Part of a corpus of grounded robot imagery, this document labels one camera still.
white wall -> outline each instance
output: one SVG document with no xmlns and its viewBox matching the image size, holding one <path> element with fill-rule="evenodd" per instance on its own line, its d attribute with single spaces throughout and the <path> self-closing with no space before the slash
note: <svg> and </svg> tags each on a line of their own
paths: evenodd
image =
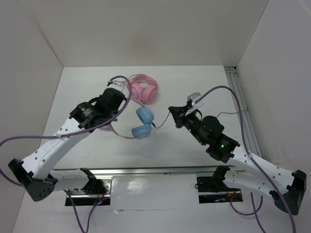
<svg viewBox="0 0 311 233">
<path fill-rule="evenodd" d="M 65 67 L 236 66 L 268 0 L 22 0 Z"/>
<path fill-rule="evenodd" d="M 42 135 L 55 95 L 62 65 L 18 0 L 0 1 L 0 140 L 23 134 Z M 13 158 L 33 152 L 39 140 L 6 143 L 0 149 L 0 167 L 6 174 Z M 0 177 L 0 226 L 10 233 L 24 191 Z"/>
<path fill-rule="evenodd" d="M 311 175 L 311 13 L 270 0 L 237 68 L 262 155 Z M 310 231 L 310 186 L 296 224 Z"/>
</svg>

small white object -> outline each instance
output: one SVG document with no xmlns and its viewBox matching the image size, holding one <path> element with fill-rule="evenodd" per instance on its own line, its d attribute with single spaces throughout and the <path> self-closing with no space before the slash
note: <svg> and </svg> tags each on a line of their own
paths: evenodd
<svg viewBox="0 0 311 233">
<path fill-rule="evenodd" d="M 189 115 L 190 113 L 194 112 L 195 110 L 197 110 L 199 107 L 201 107 L 202 105 L 204 105 L 204 103 L 200 103 L 200 104 L 196 104 L 195 102 L 201 97 L 201 94 L 199 92 L 195 92 L 191 95 L 189 95 L 187 97 L 187 100 L 191 100 L 191 104 L 192 104 L 192 108 L 190 108 L 187 112 L 186 112 L 186 116 Z"/>
<path fill-rule="evenodd" d="M 77 170 L 51 170 L 50 174 L 58 181 L 53 191 L 61 191 L 64 189 L 82 189 L 89 181 L 87 175 L 80 169 Z"/>
<path fill-rule="evenodd" d="M 123 92 L 123 90 L 124 90 L 124 83 L 123 83 L 123 82 L 119 82 L 119 81 L 113 81 L 113 82 L 110 84 L 109 87 L 114 88 L 114 89 L 116 89 L 116 90 L 118 90 L 118 91 Z"/>
</svg>

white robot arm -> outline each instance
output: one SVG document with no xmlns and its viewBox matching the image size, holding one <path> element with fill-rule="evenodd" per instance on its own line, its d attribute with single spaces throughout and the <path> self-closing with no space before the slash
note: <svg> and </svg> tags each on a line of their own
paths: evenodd
<svg viewBox="0 0 311 233">
<path fill-rule="evenodd" d="M 124 84 L 112 82 L 109 85 L 99 97 L 77 105 L 54 134 L 54 139 L 48 140 L 23 160 L 13 159 L 9 163 L 9 168 L 34 201 L 63 189 L 78 188 L 87 194 L 97 194 L 96 188 L 105 189 L 102 181 L 97 180 L 87 168 L 73 171 L 52 169 L 71 148 L 93 132 L 86 130 L 99 126 L 118 112 L 121 103 L 126 100 L 122 93 Z"/>
<path fill-rule="evenodd" d="M 176 127 L 184 126 L 201 145 L 209 145 L 206 152 L 215 160 L 248 172 L 234 172 L 227 166 L 219 166 L 212 176 L 214 186 L 259 193 L 272 200 L 277 208 L 287 212 L 280 193 L 292 215 L 297 215 L 306 191 L 307 175 L 300 170 L 292 172 L 282 169 L 253 153 L 247 153 L 237 141 L 222 133 L 224 126 L 216 117 L 199 119 L 196 113 L 201 116 L 202 113 L 195 105 L 195 100 L 199 97 L 199 93 L 194 93 L 188 97 L 186 106 L 169 107 Z"/>
</svg>

wire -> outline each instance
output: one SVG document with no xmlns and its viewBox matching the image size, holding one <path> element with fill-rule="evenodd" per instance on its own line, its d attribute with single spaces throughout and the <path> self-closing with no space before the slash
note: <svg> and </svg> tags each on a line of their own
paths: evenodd
<svg viewBox="0 0 311 233">
<path fill-rule="evenodd" d="M 118 75 L 113 77 L 112 79 L 110 79 L 110 82 L 112 82 L 113 80 L 117 79 L 117 78 L 122 78 L 125 79 L 125 81 L 127 82 L 128 86 L 131 87 L 131 83 L 129 82 L 129 80 L 127 79 L 127 77 L 124 77 L 122 75 Z M 77 131 L 77 132 L 73 132 L 73 133 L 67 133 L 67 134 L 62 134 L 60 135 L 60 137 L 70 137 L 70 136 L 75 136 L 75 135 L 79 135 L 82 133 L 86 133 L 86 132 L 91 132 L 94 131 L 95 129 L 98 129 L 102 126 L 108 125 L 110 122 L 112 122 L 113 120 L 115 120 L 123 111 L 124 109 L 127 107 L 130 99 L 132 96 L 132 92 L 129 92 L 128 98 L 125 101 L 125 104 L 122 106 L 122 108 L 109 120 L 105 121 L 104 123 L 98 125 L 98 126 L 94 126 L 92 128 L 86 129 L 86 130 L 81 130 L 81 131 Z M 24 135 L 24 136 L 14 136 L 14 137 L 9 137 L 4 139 L 3 141 L 0 142 L 0 147 L 11 140 L 16 140 L 16 139 L 58 139 L 59 136 L 38 136 L 38 135 Z M 18 186 L 22 186 L 21 184 L 13 181 L 12 179 L 10 179 L 7 175 L 4 174 L 4 172 L 2 171 L 2 169 L 0 168 L 0 174 L 9 182 L 11 182 L 12 184 L 18 185 Z"/>
<path fill-rule="evenodd" d="M 163 122 L 162 125 L 160 125 L 159 127 L 157 127 L 154 123 L 152 123 L 152 125 L 153 125 L 156 129 L 160 129 L 160 128 L 164 125 L 164 123 L 165 123 L 165 121 L 167 120 L 167 118 L 169 118 L 169 115 L 170 115 L 170 112 L 167 114 L 167 116 L 166 116 L 164 122 Z"/>
<path fill-rule="evenodd" d="M 237 95 L 235 94 L 235 92 L 230 88 L 230 87 L 227 87 L 227 86 L 216 86 L 212 89 L 210 89 L 209 91 L 207 91 L 203 96 L 201 96 L 198 100 L 195 101 L 195 103 L 198 103 L 200 102 L 205 96 L 207 96 L 209 93 L 211 93 L 212 91 L 216 90 L 216 89 L 219 89 L 219 88 L 224 88 L 224 89 L 227 89 L 229 90 L 232 95 L 234 96 L 235 100 L 236 100 L 236 103 L 237 103 L 237 106 L 238 106 L 238 110 L 239 110 L 239 115 L 240 115 L 240 122 L 241 122 L 241 133 L 242 133 L 242 141 L 243 141 L 243 145 L 244 145 L 244 148 L 249 156 L 250 152 L 247 148 L 247 144 L 246 144 L 246 139 L 245 139 L 245 134 L 244 134 L 244 127 L 243 127 L 243 118 L 242 118 L 242 110 L 241 110 L 241 106 L 240 106 L 240 102 L 239 102 L 239 99 L 237 97 Z M 293 215 L 292 215 L 292 212 L 288 206 L 288 204 L 286 203 L 284 197 L 282 196 L 280 190 L 278 189 L 278 187 L 276 186 L 276 184 L 273 182 L 273 180 L 268 176 L 268 174 L 262 169 L 262 167 L 252 158 L 250 157 L 250 160 L 255 164 L 255 166 L 262 172 L 262 174 L 267 178 L 267 180 L 271 183 L 271 185 L 273 186 L 273 188 L 276 190 L 277 194 L 279 195 L 287 213 L 288 213 L 288 216 L 291 220 L 291 224 L 292 224 L 292 229 L 293 229 L 293 233 L 296 233 L 296 225 L 295 225 L 295 221 L 294 221 L 294 218 L 293 218 Z M 261 228 L 262 232 L 265 233 L 265 231 L 263 230 L 262 226 L 261 226 L 261 223 L 259 221 L 259 218 L 258 216 L 256 217 L 256 221 L 259 225 L 259 227 Z"/>
<path fill-rule="evenodd" d="M 252 206 L 253 206 L 253 210 L 254 210 L 254 215 L 255 215 L 256 221 L 258 223 L 258 226 L 260 227 L 260 229 L 262 230 L 263 233 L 266 233 L 266 231 L 263 229 L 263 227 L 262 227 L 262 225 L 261 225 L 261 223 L 259 221 L 258 215 L 257 215 L 257 211 L 256 211 L 255 203 L 254 203 L 253 193 L 251 193 L 251 200 L 252 200 Z"/>
<path fill-rule="evenodd" d="M 227 112 L 221 112 L 221 113 L 219 113 L 217 116 L 216 116 L 216 118 L 218 118 L 221 114 L 236 114 L 236 113 L 239 113 L 239 112 L 235 112 L 235 113 L 227 113 Z"/>
<path fill-rule="evenodd" d="M 233 196 L 230 198 L 230 205 L 231 205 L 232 209 L 233 209 L 235 212 L 237 212 L 238 214 L 243 215 L 243 216 L 251 216 L 251 215 L 254 215 L 255 212 L 257 213 L 257 212 L 261 209 L 262 204 L 263 204 L 263 197 L 260 198 L 259 207 L 258 207 L 258 209 L 255 209 L 254 212 L 246 214 L 246 213 L 242 213 L 242 212 L 238 211 L 238 210 L 233 206 L 233 203 L 232 203 L 233 199 L 234 199 L 235 197 L 237 197 L 238 195 L 239 195 L 239 194 L 233 195 Z"/>
<path fill-rule="evenodd" d="M 88 218 L 87 218 L 87 227 L 86 227 L 86 231 L 84 231 L 84 229 L 83 229 L 83 227 L 82 227 L 82 225 L 81 225 L 79 216 L 78 216 L 77 208 L 76 208 L 76 206 L 75 206 L 75 204 L 74 204 L 74 201 L 73 201 L 73 199 L 72 199 L 70 193 L 69 193 L 67 190 L 63 190 L 63 191 L 67 194 L 67 196 L 68 196 L 68 198 L 69 198 L 69 200 L 70 200 L 70 202 L 71 202 L 71 205 L 72 205 L 73 211 L 74 211 L 74 215 L 76 216 L 78 225 L 79 225 L 79 227 L 80 227 L 82 233 L 87 233 L 87 232 L 88 232 L 88 229 L 89 229 L 89 221 L 90 221 L 90 219 L 91 219 L 91 215 L 92 215 L 92 213 L 93 213 L 95 207 L 97 206 L 97 203 L 98 203 L 98 202 L 96 201 L 96 202 L 94 203 L 94 206 L 92 207 L 91 211 L 89 212 L 89 215 L 88 215 Z"/>
</svg>

purple cable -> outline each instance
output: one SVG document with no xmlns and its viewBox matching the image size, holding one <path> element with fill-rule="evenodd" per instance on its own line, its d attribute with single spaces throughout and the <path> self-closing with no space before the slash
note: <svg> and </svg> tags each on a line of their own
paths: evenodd
<svg viewBox="0 0 311 233">
<path fill-rule="evenodd" d="M 279 188 L 276 186 L 276 184 L 273 182 L 273 180 L 269 177 L 269 175 L 262 169 L 262 167 L 253 158 L 250 158 L 250 159 L 256 165 L 256 167 L 258 167 L 258 169 L 263 173 L 263 175 L 267 178 L 267 180 L 272 184 L 273 188 L 278 193 L 278 195 L 279 195 L 279 197 L 280 197 L 281 201 L 283 202 L 283 205 L 286 209 L 286 212 L 288 213 L 288 216 L 290 217 L 292 228 L 293 228 L 293 233 L 296 233 L 296 225 L 295 225 L 294 217 L 292 215 L 292 212 L 291 212 L 288 204 L 286 203 L 286 200 L 284 199 L 283 195 L 281 194 Z"/>
<path fill-rule="evenodd" d="M 261 225 L 261 223 L 259 221 L 259 218 L 258 218 L 258 214 L 257 214 L 255 203 L 254 203 L 253 193 L 251 193 L 251 200 L 252 200 L 252 206 L 253 206 L 253 210 L 254 210 L 254 215 L 255 215 L 256 221 L 258 223 L 258 226 L 260 227 L 260 229 L 262 230 L 263 233 L 266 233 L 266 231 L 263 229 L 263 227 L 262 227 L 262 225 Z"/>
<path fill-rule="evenodd" d="M 232 197 L 230 198 L 230 205 L 231 205 L 232 209 L 233 209 L 235 212 L 237 212 L 238 214 L 243 215 L 243 216 L 251 216 L 251 215 L 254 215 L 255 213 L 257 213 L 257 212 L 261 209 L 262 204 L 263 204 L 263 197 L 260 198 L 259 207 L 258 207 L 258 209 L 255 209 L 254 212 L 246 214 L 246 213 L 242 213 L 242 212 L 238 211 L 238 210 L 233 206 L 233 203 L 232 203 L 233 199 L 234 199 L 237 195 L 238 195 L 238 194 L 236 194 L 236 195 L 234 195 L 234 196 L 232 196 Z"/>
<path fill-rule="evenodd" d="M 93 213 L 95 207 L 97 206 L 97 204 L 96 204 L 97 202 L 95 202 L 93 208 L 92 208 L 91 211 L 89 212 L 89 215 L 88 215 L 88 218 L 87 218 L 87 227 L 86 227 L 86 231 L 84 231 L 84 229 L 83 229 L 83 227 L 82 227 L 82 224 L 81 224 L 81 222 L 80 222 L 79 216 L 78 216 L 77 208 L 76 208 L 76 206 L 75 206 L 75 204 L 74 204 L 74 201 L 73 201 L 73 199 L 72 199 L 70 193 L 69 193 L 67 190 L 63 190 L 63 191 L 64 191 L 64 192 L 67 194 L 67 196 L 69 197 L 69 200 L 70 200 L 70 202 L 71 202 L 71 204 L 72 204 L 72 207 L 73 207 L 74 215 L 76 215 L 76 219 L 77 219 L 78 225 L 79 225 L 79 227 L 80 227 L 82 233 L 87 233 L 87 232 L 88 232 L 88 229 L 89 229 L 89 221 L 90 221 L 90 219 L 91 219 L 91 215 L 92 215 L 92 213 Z"/>
<path fill-rule="evenodd" d="M 242 140 L 243 140 L 243 145 L 245 147 L 245 150 L 247 152 L 247 154 L 249 154 L 249 150 L 247 148 L 247 145 L 246 145 L 246 140 L 245 140 L 245 134 L 244 134 L 244 129 L 243 129 L 243 118 L 242 118 L 242 109 L 241 109 L 241 106 L 240 106 L 240 102 L 239 102 L 239 99 L 237 97 L 237 95 L 235 94 L 235 92 L 230 88 L 230 87 L 227 87 L 227 86 L 216 86 L 212 89 L 210 89 L 208 92 L 206 92 L 203 96 L 201 96 L 197 101 L 195 101 L 195 103 L 198 103 L 199 101 L 201 101 L 205 96 L 207 96 L 209 93 L 211 93 L 212 91 L 216 90 L 216 89 L 219 89 L 219 88 L 224 88 L 224 89 L 227 89 L 229 90 L 232 95 L 234 96 L 236 102 L 237 102 L 237 106 L 238 106 L 238 109 L 239 109 L 239 115 L 240 115 L 240 121 L 241 121 L 241 133 L 242 133 Z M 261 168 L 261 166 L 253 159 L 253 158 L 250 158 L 250 160 L 255 164 L 255 166 L 263 173 L 263 175 L 267 178 L 267 180 L 271 183 L 271 185 L 273 186 L 273 188 L 276 190 L 277 194 L 279 195 L 280 199 L 282 200 L 283 202 L 283 205 L 285 206 L 285 209 L 289 215 L 289 218 L 291 220 L 291 224 L 292 224 L 292 228 L 293 228 L 293 233 L 296 233 L 296 225 L 295 225 L 295 221 L 294 221 L 294 218 L 293 218 L 293 215 L 291 213 L 291 210 L 288 206 L 288 204 L 286 203 L 285 199 L 283 198 L 280 190 L 278 189 L 278 187 L 276 186 L 276 184 L 273 182 L 273 180 L 268 176 L 268 174 Z M 261 228 L 261 230 L 265 233 L 265 231 L 263 230 L 262 226 L 261 226 L 261 223 L 259 221 L 259 218 L 257 216 L 257 212 L 256 212 L 256 208 L 254 208 L 254 214 L 255 214 L 255 218 L 256 218 L 256 221 L 259 225 L 259 227 Z"/>
<path fill-rule="evenodd" d="M 118 75 L 118 76 L 115 76 L 113 77 L 112 79 L 110 79 L 110 82 L 117 79 L 117 78 L 122 78 L 122 79 L 125 79 L 125 81 L 127 82 L 127 85 L 129 87 L 129 89 L 131 88 L 131 83 L 129 82 L 128 78 L 127 77 L 124 77 L 122 75 Z M 122 108 L 118 111 L 117 114 L 115 114 L 112 118 L 110 118 L 109 120 L 105 121 L 104 123 L 98 125 L 98 126 L 94 126 L 92 128 L 89 128 L 87 130 L 81 130 L 81 131 L 78 131 L 78 132 L 73 132 L 73 133 L 67 133 L 67 134 L 62 134 L 60 137 L 69 137 L 69 136 L 74 136 L 74 135 L 78 135 L 78 134 L 82 134 L 82 133 L 86 133 L 86 132 L 90 132 L 90 131 L 93 131 L 95 129 L 98 129 L 104 125 L 107 125 L 109 124 L 110 122 L 112 122 L 113 120 L 115 120 L 123 111 L 124 109 L 126 108 L 126 106 L 128 105 L 130 99 L 131 99 L 131 96 L 132 96 L 132 93 L 129 92 L 129 95 L 126 99 L 126 102 L 125 104 L 122 106 Z M 8 142 L 8 141 L 11 141 L 11 140 L 15 140 L 15 139 L 58 139 L 59 137 L 58 136 L 37 136 L 37 135 L 25 135 L 25 136 L 14 136 L 14 137 L 9 137 L 7 139 L 4 139 L 3 141 L 0 142 L 0 147 Z M 11 180 L 7 175 L 4 174 L 4 172 L 2 171 L 2 169 L 0 168 L 0 174 L 9 182 L 11 182 L 12 184 L 15 184 L 15 185 L 18 185 L 18 186 L 22 186 L 21 184 Z"/>
</svg>

